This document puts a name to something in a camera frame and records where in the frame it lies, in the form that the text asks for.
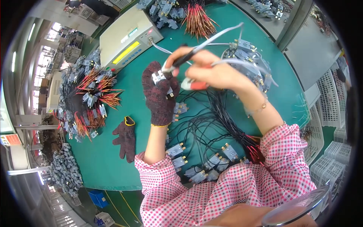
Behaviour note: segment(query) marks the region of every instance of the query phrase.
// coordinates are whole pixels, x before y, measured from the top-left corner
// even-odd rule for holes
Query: yellow display screen
[[[134,42],[129,46],[124,52],[122,52],[112,63],[117,64],[124,56],[126,56],[130,51],[137,47],[140,43],[138,41]]]

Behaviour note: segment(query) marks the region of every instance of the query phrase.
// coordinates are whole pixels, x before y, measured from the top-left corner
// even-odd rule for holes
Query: workbench
[[[252,42],[262,54],[262,57],[270,62],[272,76],[279,85],[279,87],[272,85],[267,92],[269,102],[274,105],[287,124],[306,125],[310,120],[310,114],[304,93],[288,61],[274,43],[234,5],[210,4],[206,6],[205,11],[220,25],[220,27],[217,27],[217,32],[235,26],[240,22],[245,23],[242,39]],[[185,25],[177,30],[168,27],[162,28],[160,32],[164,36],[164,40],[157,44],[170,51],[174,51],[183,43],[188,44],[188,46],[198,45],[196,38],[184,35],[184,30]],[[215,42],[233,42],[238,38],[239,32],[239,29],[230,31]],[[217,56],[221,56],[221,53],[227,48],[228,46],[207,47],[209,51]],[[129,164],[126,159],[120,159],[120,146],[112,145],[112,140],[116,138],[116,136],[112,135],[112,131],[123,121],[124,116],[130,115],[136,122],[136,153],[139,154],[145,150],[150,131],[151,114],[145,105],[141,75],[150,62],[158,61],[163,64],[167,57],[168,54],[151,47],[129,63],[118,73],[118,82],[114,86],[114,89],[125,90],[121,94],[122,106],[117,107],[118,110],[107,108],[106,127],[98,130],[99,135],[92,142],[88,138],[83,139],[82,143],[77,143],[76,140],[68,140],[72,145],[85,187],[102,190],[141,190],[139,173],[134,163]],[[184,72],[188,66],[184,64],[181,67],[181,73],[178,76],[179,81],[183,80]],[[189,110],[180,115],[180,118],[195,115],[204,108],[204,106],[191,99],[186,103]],[[239,128],[250,135],[260,135],[253,119],[247,118],[244,113],[242,103],[232,95],[229,96],[227,101],[227,110]],[[180,122],[182,121],[172,123],[169,128],[176,127]],[[215,132],[208,132],[207,130],[206,133],[210,133],[208,136],[211,138],[216,137],[216,135],[213,135]],[[187,141],[173,140],[173,144],[169,145],[172,146],[178,142],[184,142],[185,152],[189,152],[190,138]],[[221,140],[214,147],[222,146],[226,142],[230,143],[231,141]],[[183,166],[181,174],[190,166],[201,162],[198,151],[191,150],[187,160],[188,163]]]

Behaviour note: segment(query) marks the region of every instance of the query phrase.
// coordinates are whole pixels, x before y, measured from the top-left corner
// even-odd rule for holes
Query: shirt sleeve
[[[265,167],[275,181],[289,194],[303,195],[316,189],[304,161],[303,148],[307,142],[300,138],[299,126],[283,125],[270,130],[261,139]]]
[[[141,215],[175,199],[188,189],[180,183],[169,156],[154,164],[143,161],[145,152],[135,156],[135,167],[140,173],[142,193],[145,198],[140,207]]]

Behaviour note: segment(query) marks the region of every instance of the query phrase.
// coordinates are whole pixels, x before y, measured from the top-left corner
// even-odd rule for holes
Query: woman's left hand
[[[171,123],[175,107],[175,97],[179,95],[178,80],[171,75],[165,75],[166,80],[154,84],[152,74],[157,74],[161,65],[157,61],[150,63],[142,73],[142,86],[146,97],[146,106],[151,110],[151,123],[155,126],[167,126]],[[169,88],[173,90],[173,97],[167,97]]]

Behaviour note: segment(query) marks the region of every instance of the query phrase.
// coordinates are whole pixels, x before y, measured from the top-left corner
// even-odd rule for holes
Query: ceiling light
[[[30,41],[30,38],[32,37],[32,33],[33,33],[33,30],[34,30],[34,27],[35,27],[35,23],[33,24],[32,29],[30,30],[29,37],[28,37],[28,41]]]
[[[16,52],[13,53],[13,63],[11,64],[11,71],[15,71],[15,58],[16,58]]]

